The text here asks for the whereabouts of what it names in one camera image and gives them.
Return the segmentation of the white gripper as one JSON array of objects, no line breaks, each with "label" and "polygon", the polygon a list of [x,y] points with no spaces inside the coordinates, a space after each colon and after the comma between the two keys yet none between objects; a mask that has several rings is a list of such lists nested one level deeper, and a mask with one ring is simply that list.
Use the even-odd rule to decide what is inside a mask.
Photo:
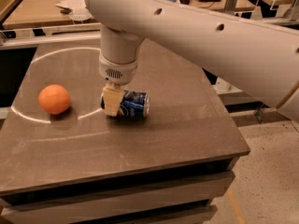
[{"label": "white gripper", "polygon": [[99,55],[99,73],[108,82],[102,90],[105,113],[111,117],[118,115],[125,90],[121,87],[129,84],[134,76],[138,61],[132,63],[113,63],[102,54]]}]

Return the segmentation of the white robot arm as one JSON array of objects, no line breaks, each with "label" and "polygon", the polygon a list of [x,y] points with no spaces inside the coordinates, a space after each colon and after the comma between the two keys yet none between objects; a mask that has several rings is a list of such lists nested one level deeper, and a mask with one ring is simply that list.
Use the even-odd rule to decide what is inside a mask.
[{"label": "white robot arm", "polygon": [[299,33],[166,0],[85,0],[101,22],[100,74],[106,112],[134,77],[148,38],[299,121]]}]

